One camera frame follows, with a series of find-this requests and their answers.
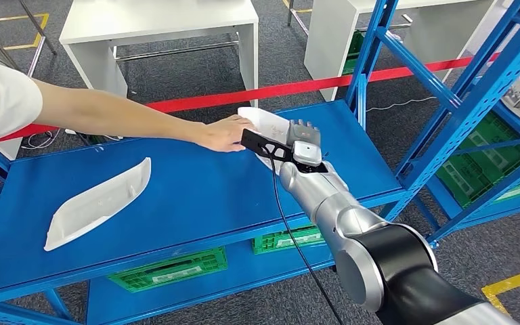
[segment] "human hand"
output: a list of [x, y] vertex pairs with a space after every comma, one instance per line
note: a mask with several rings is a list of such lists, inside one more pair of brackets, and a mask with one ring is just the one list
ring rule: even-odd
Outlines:
[[232, 115], [220, 121], [204, 126], [202, 135], [196, 144], [214, 151], [232, 152], [246, 149], [240, 144], [242, 131], [255, 129], [254, 124], [240, 115]]

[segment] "blue shelf frame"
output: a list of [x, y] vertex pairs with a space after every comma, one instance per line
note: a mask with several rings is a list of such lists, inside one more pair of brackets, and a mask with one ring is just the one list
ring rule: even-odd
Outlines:
[[[477, 84], [473, 84], [478, 72], [489, 60], [494, 51], [496, 51], [498, 45], [503, 41], [505, 36], [509, 34], [514, 26], [520, 25], [520, 0], [513, 1], [512, 5], [507, 9], [504, 17], [499, 21], [498, 25], [484, 42], [472, 62], [467, 66], [458, 82], [451, 89], [448, 89], [443, 85], [434, 74], [429, 72], [388, 31], [388, 26], [393, 17], [396, 5], [397, 0], [377, 1], [344, 104], [355, 115], [361, 127], [365, 129], [366, 86], [382, 45], [386, 45], [406, 66], [408, 66], [420, 82], [422, 82], [422, 84], [440, 101], [441, 106], [437, 109], [426, 127], [422, 130], [422, 133], [413, 146], [408, 150], [406, 157], [401, 161], [395, 172], [395, 178], [401, 185], [400, 188], [393, 190], [390, 193], [378, 193], [363, 198], [369, 207], [375, 204], [387, 203], [382, 210], [381, 215], [389, 221], [394, 220], [403, 208], [414, 199], [419, 190], [425, 186], [428, 186], [428, 188], [430, 188], [438, 198], [444, 198], [443, 200], [445, 200], [441, 187], [438, 187], [437, 183], [434, 181], [435, 178], [433, 176], [436, 170], [438, 170], [438, 168], [440, 168], [440, 166], [451, 155], [457, 153], [456, 150], [459, 143], [461, 143], [461, 141], [473, 130], [475, 125], [483, 118], [483, 116], [498, 103], [499, 97], [515, 80], [515, 77], [520, 74], [519, 29], [517, 34], [504, 48], [504, 51], [499, 55], [495, 63], [491, 65], [483, 75], [481, 80], [479, 80]], [[438, 130], [439, 127], [441, 127], [441, 131], [436, 134], [436, 130]], [[10, 167], [11, 163], [6, 159], [4, 160], [0, 155], [0, 183], [3, 180], [6, 182], [7, 172]], [[450, 212], [448, 221], [442, 226], [435, 223], [439, 228], [433, 235], [428, 237], [428, 240], [433, 242], [454, 230], [484, 222], [486, 218], [492, 215], [503, 216], [507, 213], [518, 211], [518, 209], [520, 209], [520, 205], [517, 205], [520, 204], [518, 200], [509, 200], [506, 201], [505, 204], [490, 203], [519, 182], [520, 167], [509, 176], [505, 177], [497, 186], [476, 200], [468, 208], [462, 209], [461, 211]], [[301, 215], [294, 215], [290, 216], [290, 220], [299, 223], [305, 221], [305, 218]], [[227, 236], [216, 238], [214, 240], [203, 238], [200, 242], [191, 243], [191, 246], [189, 245], [190, 247], [184, 247], [185, 250], [183, 252], [189, 253], [219, 244], [231, 244], [237, 246], [239, 244], [233, 243], [246, 240], [252, 236], [274, 232], [281, 229], [282, 224], [275, 221], [258, 225], [257, 227], [251, 228], [247, 231], [235, 231], [230, 234], [230, 238]], [[159, 259], [170, 257], [174, 254], [174, 249], [176, 248], [177, 247], [157, 249], [154, 252], [150, 252], [150, 254], [145, 254], [134, 259], [123, 259], [116, 261], [115, 263], [100, 265], [99, 267], [92, 267], [86, 270], [74, 270], [72, 273], [69, 272], [70, 274], [64, 274], [63, 276], [57, 277], [53, 276], [50, 279], [42, 281], [19, 283], [13, 286], [4, 287], [0, 289], [0, 322], [21, 324], [77, 324], [71, 319], [69, 312], [66, 310], [66, 306], [64, 306], [60, 296], [54, 290], [55, 287], [105, 276], [106, 274], [117, 272], [122, 269], [158, 261]], [[315, 266], [324, 267], [329, 263], [332, 263], [331, 260], [320, 263], [317, 262]], [[302, 267], [301, 269], [296, 269], [296, 271], [292, 270], [284, 272], [284, 274], [286, 274], [286, 276], [293, 276], [297, 274], [297, 272], [305, 272], [305, 270]], [[282, 278], [285, 278], [285, 276], [272, 276], [267, 278], [271, 279], [270, 281], [273, 281], [281, 280]], [[259, 281], [253, 283], [261, 285], [263, 283], [269, 283], [270, 281]], [[99, 293], [102, 293], [104, 290], [103, 288], [106, 288], [107, 285], [106, 281], [103, 281], [102, 279], [93, 280], [92, 282], [94, 284], [92, 289], [101, 288], [99, 289], [100, 291], [98, 291]], [[12, 297], [20, 297], [22, 295], [39, 291], [45, 292], [46, 297], [49, 299], [49, 302], [53, 305], [53, 309], [56, 311], [57, 317], [44, 315], [2, 302]], [[237, 290], [225, 290], [223, 293], [219, 293], [218, 295], [209, 298], [221, 297], [222, 295], [227, 295], [236, 291]], [[91, 292], [91, 296], [96, 297], [98, 292]], [[132, 298], [133, 295], [134, 294], [130, 294], [127, 298]], [[186, 305], [190, 305], [190, 303], [178, 306], [185, 307]], [[108, 309], [101, 308], [95, 310], [107, 311]], [[130, 315], [130, 317], [125, 317], [124, 319], [137, 320], [167, 310], [169, 309], [167, 309], [166, 306], [160, 306], [152, 311], [142, 311], [138, 314]]]

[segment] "blue metal shelf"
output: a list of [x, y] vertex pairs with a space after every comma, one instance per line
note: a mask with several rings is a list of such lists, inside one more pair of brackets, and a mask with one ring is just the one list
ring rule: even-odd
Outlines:
[[479, 225], [491, 219], [499, 219], [520, 212], [520, 196], [491, 204], [462, 222], [459, 229]]
[[[511, 126], [517, 133], [520, 134], [520, 118], [513, 114], [501, 101], [499, 101], [492, 110], [497, 113], [507, 124], [509, 124], [509, 126]], [[436, 176], [430, 178], [426, 184], [426, 187], [432, 196], [436, 199], [441, 209], [445, 212], [448, 219], [455, 217], [463, 210], [454, 199], [453, 195], [451, 195], [451, 193], [448, 191], [447, 187]], [[516, 204], [516, 202], [520, 202], [518, 199], [520, 199], [520, 197], [492, 204], [486, 208], [485, 211], [475, 214], [474, 217], [480, 218], [484, 215], [487, 215], [488, 209], [491, 209], [489, 213], [490, 215], [495, 215], [500, 211], [510, 211], [513, 209], [513, 205]]]
[[[401, 184], [343, 100], [280, 114], [322, 130], [323, 152], [363, 205], [401, 197]], [[65, 200], [147, 156], [152, 174], [139, 198], [78, 240], [43, 250], [52, 215]], [[307, 222], [281, 187], [280, 198], [287, 217]], [[38, 292], [43, 283], [57, 287], [282, 228], [270, 171], [249, 151], [132, 139], [16, 160], [0, 197], [0, 292], [7, 292], [0, 300]]]
[[[334, 264], [325, 244], [302, 251], [314, 269]], [[295, 248], [254, 255], [250, 240], [245, 240], [226, 246], [226, 256], [227, 270], [137, 293], [107, 278], [92, 279], [87, 324], [126, 324], [307, 272]]]

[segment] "silver robot arm segment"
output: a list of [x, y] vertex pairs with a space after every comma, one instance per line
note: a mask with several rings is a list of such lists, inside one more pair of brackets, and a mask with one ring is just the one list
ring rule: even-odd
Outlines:
[[333, 166], [322, 164], [327, 172], [303, 173], [284, 162], [280, 181], [320, 229], [357, 304], [384, 324], [518, 324], [445, 281], [419, 233], [363, 207]]

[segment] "table leg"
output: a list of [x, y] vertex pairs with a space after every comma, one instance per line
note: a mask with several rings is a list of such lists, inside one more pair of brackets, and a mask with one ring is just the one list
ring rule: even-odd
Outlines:
[[[238, 31], [238, 55], [240, 56], [240, 74], [246, 90], [258, 88], [258, 23], [240, 25]], [[258, 100], [250, 104], [258, 107]]]
[[63, 44], [63, 47], [88, 88], [127, 97], [127, 82], [108, 42]]
[[35, 51], [35, 56], [32, 57], [32, 62], [28, 67], [27, 76], [32, 77], [33, 73], [35, 73], [35, 69], [37, 68], [37, 62], [39, 62], [39, 58], [41, 57], [41, 52], [43, 51], [43, 44], [47, 40], [47, 37], [41, 36], [41, 40], [39, 41], [39, 45], [37, 46], [37, 50]]
[[23, 2], [23, 0], [19, 0], [19, 3], [21, 4], [21, 7], [23, 7], [23, 10], [27, 13], [28, 19], [30, 19], [32, 24], [35, 25], [35, 28], [37, 29], [37, 32], [39, 32], [39, 35], [45, 39], [45, 43], [47, 44], [47, 46], [49, 47], [49, 49], [51, 50], [53, 55], [56, 56], [57, 51], [55, 51], [55, 48], [53, 47], [53, 43], [51, 43], [51, 40], [49, 40], [47, 38], [47, 36], [45, 35], [45, 32], [41, 28], [41, 25], [39, 25], [39, 23], [37, 22], [37, 20], [33, 16], [33, 14], [30, 12], [28, 7], [26, 6], [25, 2]]
[[288, 27], [292, 23], [292, 9], [294, 9], [294, 0], [290, 0], [290, 7], [288, 8]]

